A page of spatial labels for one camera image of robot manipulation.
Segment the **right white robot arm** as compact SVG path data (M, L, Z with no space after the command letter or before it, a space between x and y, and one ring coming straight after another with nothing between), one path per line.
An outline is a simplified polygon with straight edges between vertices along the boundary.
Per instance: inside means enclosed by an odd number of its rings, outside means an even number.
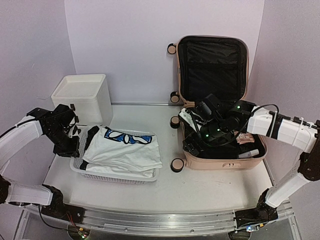
M270 111L265 105L239 100L220 115L217 105L204 100L194 108L183 108L178 116L193 129L186 138L190 153L199 154L205 148L222 148L233 143L240 134L249 133L270 138L275 149L270 154L273 161L293 157L292 169L279 182L267 190L265 202L252 209L252 218L262 222L272 208L278 207L296 191L320 179L320 124L298 117Z

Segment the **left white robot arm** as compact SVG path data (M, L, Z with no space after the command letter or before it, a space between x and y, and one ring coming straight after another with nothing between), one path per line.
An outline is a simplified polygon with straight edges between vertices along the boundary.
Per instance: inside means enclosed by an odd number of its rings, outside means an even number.
M12 205L42 205L57 219L67 214L61 192L41 185L52 154L75 158L80 155L73 105L59 104L54 110L37 107L0 136L0 202Z

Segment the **white cloth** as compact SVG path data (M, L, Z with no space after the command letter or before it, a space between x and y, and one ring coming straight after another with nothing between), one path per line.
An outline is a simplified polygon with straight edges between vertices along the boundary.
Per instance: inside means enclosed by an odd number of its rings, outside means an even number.
M87 131L81 170L150 179L154 170L162 167L159 143L154 134L130 134L107 126L93 126Z

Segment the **white perforated plastic basket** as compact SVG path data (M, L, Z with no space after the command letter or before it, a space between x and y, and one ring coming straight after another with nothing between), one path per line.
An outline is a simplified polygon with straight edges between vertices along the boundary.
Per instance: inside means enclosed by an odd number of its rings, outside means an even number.
M90 180L152 183L163 163L157 136L150 132L87 126L79 134L79 157L70 168Z

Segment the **white drawer cabinet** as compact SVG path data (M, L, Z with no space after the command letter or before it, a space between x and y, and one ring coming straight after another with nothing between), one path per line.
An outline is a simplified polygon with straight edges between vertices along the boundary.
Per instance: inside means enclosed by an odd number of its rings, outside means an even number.
M105 74L65 76L51 95L54 106L73 105L79 125L108 126L113 119Z

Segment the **pink hard-shell suitcase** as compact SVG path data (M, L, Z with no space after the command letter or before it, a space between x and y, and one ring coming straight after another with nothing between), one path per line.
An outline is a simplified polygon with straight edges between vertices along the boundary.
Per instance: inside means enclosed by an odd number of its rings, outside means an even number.
M183 107L194 107L209 94L221 102L219 113L223 116L238 101L245 101L248 86L249 51L240 39L221 36L189 35L177 43L171 43L167 52L176 55L178 90L170 100L182 101ZM184 140L183 122L178 115L170 120L170 126L180 129ZM253 134L255 142L232 143L232 157L195 157L183 150L184 158L175 158L170 164L178 173L188 167L193 170L244 170L257 166L267 153L264 139ZM239 154L258 149L259 155L239 158Z

